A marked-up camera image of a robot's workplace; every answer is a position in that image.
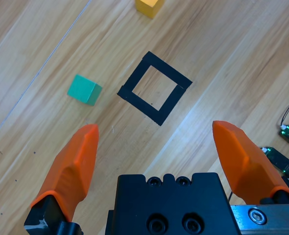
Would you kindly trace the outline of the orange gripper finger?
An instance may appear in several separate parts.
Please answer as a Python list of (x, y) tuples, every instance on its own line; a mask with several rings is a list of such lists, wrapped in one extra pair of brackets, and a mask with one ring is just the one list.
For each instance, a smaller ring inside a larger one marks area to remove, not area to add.
[(237, 126), (215, 120), (213, 137), (218, 157), (232, 192), (246, 204), (283, 195), (289, 204), (289, 187), (264, 152)]
[(72, 219), (77, 205), (89, 191), (98, 138), (98, 126), (87, 124), (77, 130), (55, 157), (24, 222), (30, 235), (83, 234)]

